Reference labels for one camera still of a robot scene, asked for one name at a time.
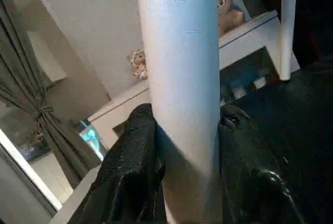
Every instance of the white pole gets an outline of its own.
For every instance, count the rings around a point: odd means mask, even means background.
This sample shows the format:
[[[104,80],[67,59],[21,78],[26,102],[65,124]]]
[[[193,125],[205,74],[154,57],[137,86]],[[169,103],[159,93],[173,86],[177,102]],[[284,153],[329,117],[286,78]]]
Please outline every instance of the white pole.
[[[218,177],[216,0],[138,0],[169,223],[206,222]]]
[[[296,0],[282,0],[281,3],[281,80],[290,79],[293,30],[295,23]]]

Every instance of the white wall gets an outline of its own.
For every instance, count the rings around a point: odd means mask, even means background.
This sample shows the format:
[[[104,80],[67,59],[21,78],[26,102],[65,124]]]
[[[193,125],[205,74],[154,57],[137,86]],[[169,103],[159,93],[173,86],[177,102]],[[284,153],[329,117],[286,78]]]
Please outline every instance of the white wall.
[[[137,0],[43,0],[81,60],[111,98],[139,80],[127,55],[143,47]]]
[[[6,224],[47,224],[50,214],[0,156],[0,219]]]
[[[34,0],[21,13],[26,29],[42,37],[67,75],[47,92],[56,115],[78,122],[106,104],[109,97],[96,73],[79,59],[42,2]]]

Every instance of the white furniture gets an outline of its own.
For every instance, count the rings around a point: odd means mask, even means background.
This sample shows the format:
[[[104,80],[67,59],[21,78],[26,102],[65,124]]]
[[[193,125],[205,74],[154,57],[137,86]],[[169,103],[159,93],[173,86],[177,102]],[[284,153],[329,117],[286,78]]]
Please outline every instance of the white furniture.
[[[220,70],[266,47],[276,71],[280,74],[279,29],[277,12],[272,11],[224,35],[219,41]],[[293,55],[291,71],[294,72],[299,68]],[[126,121],[132,110],[142,103],[150,103],[147,81],[135,85],[88,118],[102,137],[106,149],[111,148],[118,139],[113,128]]]
[[[95,181],[99,166],[90,170],[49,224],[66,224]]]

